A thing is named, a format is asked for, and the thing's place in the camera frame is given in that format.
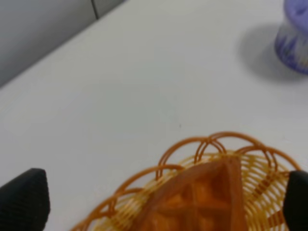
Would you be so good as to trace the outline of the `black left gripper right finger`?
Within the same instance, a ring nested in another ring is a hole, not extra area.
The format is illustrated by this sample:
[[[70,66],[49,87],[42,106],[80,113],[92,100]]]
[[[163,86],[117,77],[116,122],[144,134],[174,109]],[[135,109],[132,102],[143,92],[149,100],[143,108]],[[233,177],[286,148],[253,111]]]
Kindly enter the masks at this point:
[[[283,215],[290,231],[308,230],[308,173],[292,171],[283,202]]]

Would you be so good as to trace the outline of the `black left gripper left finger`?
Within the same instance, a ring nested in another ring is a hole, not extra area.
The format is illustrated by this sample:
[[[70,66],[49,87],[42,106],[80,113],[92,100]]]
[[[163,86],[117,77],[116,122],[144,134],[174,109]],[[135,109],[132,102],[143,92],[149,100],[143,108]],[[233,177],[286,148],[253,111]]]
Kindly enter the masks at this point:
[[[42,231],[50,211],[44,169],[31,168],[0,187],[2,231]]]

